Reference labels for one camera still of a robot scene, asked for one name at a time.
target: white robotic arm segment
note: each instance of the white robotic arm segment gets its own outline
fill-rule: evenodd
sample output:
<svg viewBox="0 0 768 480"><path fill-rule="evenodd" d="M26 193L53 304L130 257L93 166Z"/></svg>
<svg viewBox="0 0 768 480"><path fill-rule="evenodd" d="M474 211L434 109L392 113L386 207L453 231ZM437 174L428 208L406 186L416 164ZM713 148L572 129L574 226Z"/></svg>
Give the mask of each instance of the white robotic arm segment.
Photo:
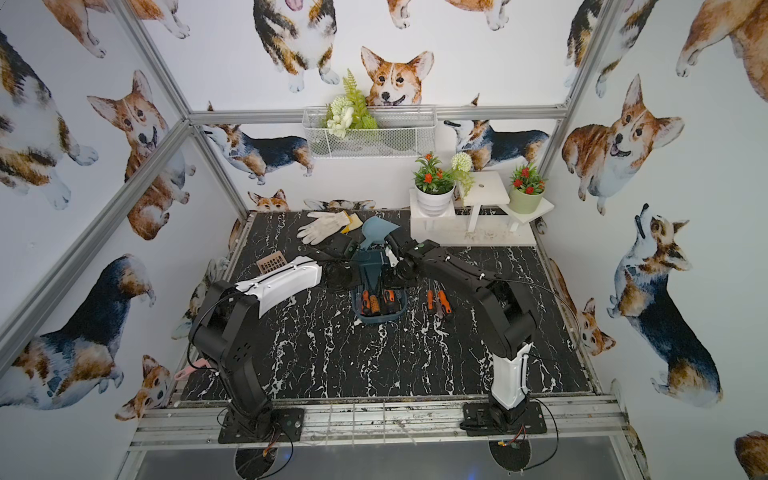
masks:
<svg viewBox="0 0 768 480"><path fill-rule="evenodd" d="M259 318L270 308L302 290L320 283L323 268L309 257L296 257L291 263L251 280L237 282L235 288L259 299Z"/></svg>

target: robotic arm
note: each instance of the robotic arm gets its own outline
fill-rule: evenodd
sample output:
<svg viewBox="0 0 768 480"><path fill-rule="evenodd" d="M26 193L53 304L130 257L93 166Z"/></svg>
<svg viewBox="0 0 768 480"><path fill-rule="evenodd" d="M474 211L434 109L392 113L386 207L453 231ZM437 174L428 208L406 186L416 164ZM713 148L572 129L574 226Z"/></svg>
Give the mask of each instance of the robotic arm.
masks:
<svg viewBox="0 0 768 480"><path fill-rule="evenodd" d="M451 257L431 240L416 242L402 228L391 232L386 241L398 259L400 279L412 282L425 276L439 280L471 303L478 331L494 357L489 413L498 430L508 431L526 407L526 354L536 329L530 293L496 273ZM190 331L190 342L218 370L232 397L231 414L252 436L266 438L275 422L272 402L259 383L251 352L251 342L259 334L259 318L301 290L320 284L349 290L359 284L357 269L343 265L356 248L353 240L337 233L310 257L297 257L278 270L235 285L219 281L209 289Z"/></svg>

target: potted plant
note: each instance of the potted plant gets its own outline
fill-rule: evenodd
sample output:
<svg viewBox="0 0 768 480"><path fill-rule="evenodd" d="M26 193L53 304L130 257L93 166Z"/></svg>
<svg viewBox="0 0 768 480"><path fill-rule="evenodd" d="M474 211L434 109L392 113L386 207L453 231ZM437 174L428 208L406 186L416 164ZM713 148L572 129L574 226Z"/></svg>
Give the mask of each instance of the potted plant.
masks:
<svg viewBox="0 0 768 480"><path fill-rule="evenodd" d="M453 188L457 181L469 191L474 180L469 175L472 161L467 154L456 154L450 170L440 168L440 160L432 152L416 159L421 167L413 172L416 199L424 214L430 217L442 215L453 201Z"/></svg>
<svg viewBox="0 0 768 480"><path fill-rule="evenodd" d="M512 186L509 191L509 207L519 214L532 214L541 202L545 182L536 167L521 165L511 176Z"/></svg>

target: white plant stand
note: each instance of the white plant stand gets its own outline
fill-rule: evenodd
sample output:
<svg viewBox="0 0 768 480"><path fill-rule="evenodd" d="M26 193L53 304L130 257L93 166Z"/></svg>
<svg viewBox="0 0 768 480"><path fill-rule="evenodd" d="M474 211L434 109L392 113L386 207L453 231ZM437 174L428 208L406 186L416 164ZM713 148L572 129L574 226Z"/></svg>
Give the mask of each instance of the white plant stand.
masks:
<svg viewBox="0 0 768 480"><path fill-rule="evenodd" d="M509 195L498 172L475 172L475 186L465 194L459 190L470 215L456 215L453 208L440 217L427 217L411 190L411 237L417 241L433 240L446 247L534 247L530 222L554 209L545 198L532 214L518 214L509 208ZM483 206L498 207L506 215L481 215Z"/></svg>

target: green flower pot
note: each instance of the green flower pot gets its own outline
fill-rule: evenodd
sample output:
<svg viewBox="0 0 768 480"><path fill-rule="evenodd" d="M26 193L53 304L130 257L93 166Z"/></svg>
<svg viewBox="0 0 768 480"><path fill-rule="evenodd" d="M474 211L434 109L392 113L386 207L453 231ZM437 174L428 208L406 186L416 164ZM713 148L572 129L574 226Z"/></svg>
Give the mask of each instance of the green flower pot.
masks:
<svg viewBox="0 0 768 480"><path fill-rule="evenodd" d="M538 195L528 195L524 191L513 187L509 191L509 208L519 214L532 214L538 208L542 195L544 195L544 192Z"/></svg>

